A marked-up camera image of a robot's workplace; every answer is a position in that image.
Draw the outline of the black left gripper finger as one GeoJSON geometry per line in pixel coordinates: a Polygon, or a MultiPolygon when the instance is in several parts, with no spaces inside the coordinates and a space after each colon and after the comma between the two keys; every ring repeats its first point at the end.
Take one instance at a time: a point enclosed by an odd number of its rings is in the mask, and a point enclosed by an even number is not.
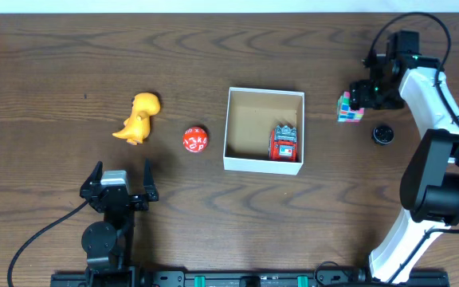
{"type": "Polygon", "coordinates": [[[143,188],[145,191],[155,191],[155,181],[151,173],[151,163],[149,159],[145,159],[143,170],[143,188]]]}
{"type": "Polygon", "coordinates": [[[91,175],[88,177],[88,184],[90,187],[100,185],[100,181],[103,174],[103,163],[98,161],[94,167],[91,175]]]}

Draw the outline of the multicoloured puzzle cube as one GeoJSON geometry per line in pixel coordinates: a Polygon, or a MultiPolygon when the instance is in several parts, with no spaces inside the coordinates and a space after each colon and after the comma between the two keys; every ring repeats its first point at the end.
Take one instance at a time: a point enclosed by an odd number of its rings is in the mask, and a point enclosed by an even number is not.
{"type": "Polygon", "coordinates": [[[337,101],[337,121],[346,123],[357,123],[364,116],[364,108],[353,110],[350,108],[350,93],[345,91],[337,101]]]}

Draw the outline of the red toy robot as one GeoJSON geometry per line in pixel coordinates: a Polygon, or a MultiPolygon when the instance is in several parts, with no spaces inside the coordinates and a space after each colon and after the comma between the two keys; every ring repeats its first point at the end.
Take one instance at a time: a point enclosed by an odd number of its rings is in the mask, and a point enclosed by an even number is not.
{"type": "Polygon", "coordinates": [[[296,162],[297,130],[288,125],[277,125],[269,140],[269,159],[272,161],[296,162]]]}

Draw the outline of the white cardboard box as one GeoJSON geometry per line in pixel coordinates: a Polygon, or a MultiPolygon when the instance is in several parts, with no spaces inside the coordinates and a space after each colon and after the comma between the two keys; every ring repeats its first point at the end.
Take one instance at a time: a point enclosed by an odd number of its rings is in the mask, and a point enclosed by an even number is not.
{"type": "Polygon", "coordinates": [[[229,89],[223,166],[227,171],[297,175],[304,164],[304,93],[259,88],[229,89]],[[294,161],[273,160],[272,133],[296,129],[294,161]]]}

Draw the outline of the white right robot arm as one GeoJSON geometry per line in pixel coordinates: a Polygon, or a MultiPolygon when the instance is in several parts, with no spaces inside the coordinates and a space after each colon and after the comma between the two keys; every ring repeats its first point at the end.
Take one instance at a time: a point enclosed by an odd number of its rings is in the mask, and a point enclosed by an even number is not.
{"type": "Polygon", "coordinates": [[[388,37],[384,54],[371,49],[366,80],[350,86],[352,108],[408,107],[421,141],[400,184],[402,208],[368,265],[350,269],[332,261],[313,273],[158,272],[157,286],[447,286],[443,271],[417,270],[416,261],[441,234],[459,232],[459,108],[444,61],[425,57],[416,32],[388,37]]]}

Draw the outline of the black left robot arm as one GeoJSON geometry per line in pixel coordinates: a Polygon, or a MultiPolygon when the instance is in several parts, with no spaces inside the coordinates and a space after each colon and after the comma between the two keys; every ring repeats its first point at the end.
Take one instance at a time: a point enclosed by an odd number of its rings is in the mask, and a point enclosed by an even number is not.
{"type": "Polygon", "coordinates": [[[135,212],[149,210],[159,200],[149,161],[144,164],[142,194],[132,195],[125,170],[104,171],[97,163],[80,188],[80,197],[104,216],[86,228],[81,245],[88,268],[105,272],[122,270],[129,264],[135,226],[135,212]]]}

